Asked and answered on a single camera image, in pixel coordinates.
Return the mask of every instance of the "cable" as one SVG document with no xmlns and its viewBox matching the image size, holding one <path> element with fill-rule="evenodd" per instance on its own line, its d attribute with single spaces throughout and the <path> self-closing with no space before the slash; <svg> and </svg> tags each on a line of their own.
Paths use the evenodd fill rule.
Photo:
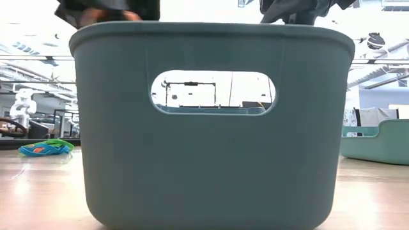
<svg viewBox="0 0 409 230">
<path fill-rule="evenodd" d="M 233 72 L 231 72 L 231 80 L 230 80 L 230 95 L 229 95 L 229 106 L 231 101 L 231 90 L 233 89 Z"/>
<path fill-rule="evenodd" d="M 266 108 L 264 107 L 264 105 L 261 102 L 257 102 L 257 104 L 259 104 L 263 108 L 264 112 L 266 111 Z"/>
<path fill-rule="evenodd" d="M 386 74 L 389 74 L 389 72 L 387 72 L 385 69 L 383 69 L 383 67 L 381 68 L 381 70 L 384 71 Z M 399 77 L 399 76 L 393 77 L 393 79 L 395 79 L 398 83 L 401 83 L 401 84 L 404 84 L 404 85 L 408 86 L 407 83 L 405 83 L 405 82 L 399 80 L 398 77 Z"/>
<path fill-rule="evenodd" d="M 270 100 L 271 100 L 271 104 L 273 104 L 273 95 L 271 94 L 271 83 L 270 83 L 270 81 L 271 81 L 271 79 L 268 78 L 268 90 L 270 90 Z"/>
</svg>

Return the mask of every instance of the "desk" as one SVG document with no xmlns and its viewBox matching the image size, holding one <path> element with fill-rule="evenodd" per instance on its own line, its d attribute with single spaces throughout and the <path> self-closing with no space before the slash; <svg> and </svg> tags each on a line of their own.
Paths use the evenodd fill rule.
<svg viewBox="0 0 409 230">
<path fill-rule="evenodd" d="M 1 230 L 106 230 L 89 213 L 81 149 L 72 157 L 0 151 Z M 409 226 L 409 167 L 340 158 L 332 213 L 321 230 Z"/>
</svg>

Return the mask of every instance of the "humanoid robot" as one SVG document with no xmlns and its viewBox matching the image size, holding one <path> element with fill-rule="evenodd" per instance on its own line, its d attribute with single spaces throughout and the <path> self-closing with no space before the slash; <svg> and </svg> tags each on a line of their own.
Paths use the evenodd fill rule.
<svg viewBox="0 0 409 230">
<path fill-rule="evenodd" d="M 30 114 L 37 111 L 37 103 L 31 99 L 33 93 L 32 89 L 20 89 L 10 109 L 10 119 L 17 121 L 25 128 L 29 126 Z"/>
<path fill-rule="evenodd" d="M 71 103 L 67 104 L 67 106 L 65 107 L 65 109 L 72 109 L 72 110 L 78 110 L 78 101 L 77 100 L 73 100 L 71 101 Z M 71 114 L 68 117 L 68 122 L 69 124 L 72 125 L 72 128 L 75 128 L 79 131 L 79 117 L 78 114 Z"/>
</svg>

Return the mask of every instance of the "dark fabric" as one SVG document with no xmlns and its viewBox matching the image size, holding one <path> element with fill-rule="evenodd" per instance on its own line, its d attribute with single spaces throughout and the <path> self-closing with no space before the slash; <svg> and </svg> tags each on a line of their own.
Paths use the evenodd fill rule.
<svg viewBox="0 0 409 230">
<path fill-rule="evenodd" d="M 355 0 L 260 0 L 261 23 L 282 19 L 286 24 L 313 25 L 317 17 L 325 17 L 331 6 L 338 4 L 343 10 Z"/>
<path fill-rule="evenodd" d="M 104 10 L 106 12 L 103 18 L 98 22 L 113 20 L 126 20 L 122 14 L 123 10 L 137 13 L 142 20 L 159 20 L 160 18 L 160 0 L 58 0 L 58 6 L 55 15 L 80 29 L 79 21 L 83 12 L 88 8 Z"/>
<path fill-rule="evenodd" d="M 361 127 L 361 123 L 360 123 L 360 112 L 359 109 L 353 108 L 353 110 L 355 111 L 355 116 L 357 117 L 357 126 Z M 362 137 L 362 133 L 357 133 L 358 137 Z"/>
</svg>

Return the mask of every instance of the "white robot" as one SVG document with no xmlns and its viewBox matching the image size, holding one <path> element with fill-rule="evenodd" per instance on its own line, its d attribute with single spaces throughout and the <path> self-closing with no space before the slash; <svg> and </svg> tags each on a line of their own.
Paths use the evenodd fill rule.
<svg viewBox="0 0 409 230">
<path fill-rule="evenodd" d="M 68 119 L 68 122 L 69 122 L 69 124 L 71 124 L 72 125 L 72 127 L 73 128 L 77 128 L 77 129 L 79 129 L 79 118 L 78 118 L 78 115 L 77 114 L 73 114 L 73 116 L 71 116 L 69 119 Z"/>
<path fill-rule="evenodd" d="M 15 102 L 10 109 L 10 119 L 26 128 L 29 127 L 30 114 L 37 111 L 37 103 L 31 99 L 33 93 L 32 89 L 20 89 L 15 95 Z"/>
</svg>

